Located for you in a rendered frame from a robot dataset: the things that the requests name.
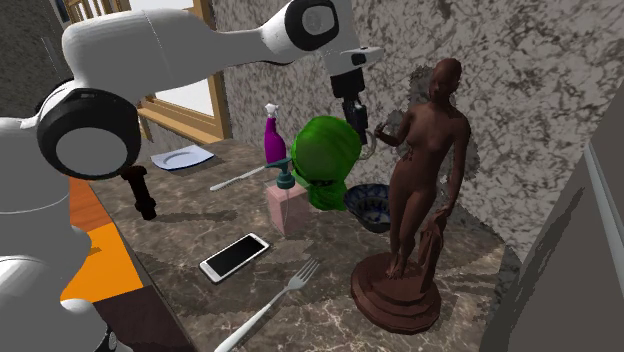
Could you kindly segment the purple spray bottle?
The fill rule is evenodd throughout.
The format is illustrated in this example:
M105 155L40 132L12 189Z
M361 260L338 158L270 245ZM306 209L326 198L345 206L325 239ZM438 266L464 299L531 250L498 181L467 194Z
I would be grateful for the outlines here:
M287 156L286 145L277 132L277 117L279 106L271 103L265 105L267 119L264 132L264 150L266 163L271 164Z

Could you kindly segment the brown standing figure statue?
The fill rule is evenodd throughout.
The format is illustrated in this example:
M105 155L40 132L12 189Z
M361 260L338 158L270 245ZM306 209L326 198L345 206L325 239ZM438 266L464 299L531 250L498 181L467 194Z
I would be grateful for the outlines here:
M396 135L375 134L390 146L407 144L389 184L390 250L359 262L351 295L376 326L403 335L428 330L439 318L434 282L444 230L465 173L471 136L468 119L451 102L462 75L455 58L439 61L426 103L411 106Z

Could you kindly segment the blue patterned bowl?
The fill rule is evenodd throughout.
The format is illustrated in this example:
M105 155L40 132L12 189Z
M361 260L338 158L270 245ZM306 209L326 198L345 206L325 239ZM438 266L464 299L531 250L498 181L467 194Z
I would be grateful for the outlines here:
M365 229L384 233L390 229L388 192L386 184L359 184L345 192L343 201Z

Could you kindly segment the wooden framed window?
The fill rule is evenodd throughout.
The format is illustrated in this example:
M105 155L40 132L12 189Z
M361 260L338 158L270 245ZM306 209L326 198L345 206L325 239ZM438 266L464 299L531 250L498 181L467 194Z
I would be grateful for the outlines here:
M210 0L61 0L73 23L131 9L174 8L188 11L213 25ZM150 94L141 99L138 113L143 136L150 138L147 123L203 144L231 137L223 76L220 72L183 87Z

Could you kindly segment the pink soap dispenser teal pump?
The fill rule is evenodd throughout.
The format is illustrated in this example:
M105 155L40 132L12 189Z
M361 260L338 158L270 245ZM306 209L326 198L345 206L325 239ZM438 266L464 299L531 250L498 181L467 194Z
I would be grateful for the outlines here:
M288 157L266 165L279 169L276 178L265 183L265 190L271 221L284 236L302 228L310 215L307 190L296 181L290 164Z

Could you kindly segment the white toothbrush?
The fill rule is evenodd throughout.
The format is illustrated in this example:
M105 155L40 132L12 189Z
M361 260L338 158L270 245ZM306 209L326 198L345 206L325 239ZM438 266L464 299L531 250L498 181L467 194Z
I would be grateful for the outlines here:
M263 170L265 170L265 169L266 169L266 167L265 167L265 166L260 166L260 167L258 167L258 168L256 168L256 169L253 169L253 170L251 170L251 171L248 171L248 172L246 172L246 173L244 173L244 174L242 174L242 175L236 176L236 177L231 178L231 179L229 179L229 180L227 180L227 181L224 181L224 182L221 182L221 183L219 183L219 184L213 185L213 186L211 186L211 187L209 188L209 190L210 190L210 191L213 191L213 192L214 192L214 191L219 191L219 190L221 190L221 189L223 189L223 188L226 188L226 187L228 187L228 186L230 186L230 185L232 185L232 184L234 184L234 183L236 183L236 182L239 182L239 181L245 180L245 179L247 179L247 178L251 177L252 175L255 175L255 174L257 174L257 173L259 173L259 172L261 172L261 171L263 171Z

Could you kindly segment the pale blue square plate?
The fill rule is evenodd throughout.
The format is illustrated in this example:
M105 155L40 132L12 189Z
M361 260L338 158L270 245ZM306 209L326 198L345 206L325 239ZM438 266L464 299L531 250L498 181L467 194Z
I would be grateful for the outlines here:
M177 170L192 167L214 157L214 154L197 145L153 155L152 163L163 170Z

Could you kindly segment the white smartphone black screen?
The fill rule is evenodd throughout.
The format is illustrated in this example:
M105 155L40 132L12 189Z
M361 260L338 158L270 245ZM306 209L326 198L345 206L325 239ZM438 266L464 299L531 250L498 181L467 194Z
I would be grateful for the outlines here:
M220 283L270 247L255 233L248 233L199 263L200 271Z

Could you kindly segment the silver fork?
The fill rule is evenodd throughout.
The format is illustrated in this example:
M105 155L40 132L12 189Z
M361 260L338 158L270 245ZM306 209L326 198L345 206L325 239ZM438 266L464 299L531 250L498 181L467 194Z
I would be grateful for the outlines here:
M254 325L268 312L268 310L289 291L299 290L305 286L310 280L312 275L317 271L319 267L319 261L316 259L310 259L304 264L304 266L291 277L288 284L276 294L261 310L256 312L250 317L244 324L242 324L236 331L229 335L223 342L221 342L214 350L214 352L230 352L240 340L254 327Z

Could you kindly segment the dark brown pepper mill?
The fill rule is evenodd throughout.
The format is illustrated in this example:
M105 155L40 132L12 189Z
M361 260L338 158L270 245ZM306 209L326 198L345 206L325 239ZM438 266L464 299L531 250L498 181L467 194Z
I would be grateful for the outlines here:
M126 168L120 176L129 183L135 197L135 209L141 213L144 220L153 220L157 214L156 202L150 196L145 182L147 170L143 166L133 165Z

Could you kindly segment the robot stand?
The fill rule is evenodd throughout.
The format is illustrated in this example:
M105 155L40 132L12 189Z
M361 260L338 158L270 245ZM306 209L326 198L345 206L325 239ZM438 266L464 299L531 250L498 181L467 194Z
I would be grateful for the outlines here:
M92 302L134 352L197 352L89 184L69 183L71 223L87 232L92 245L61 297Z

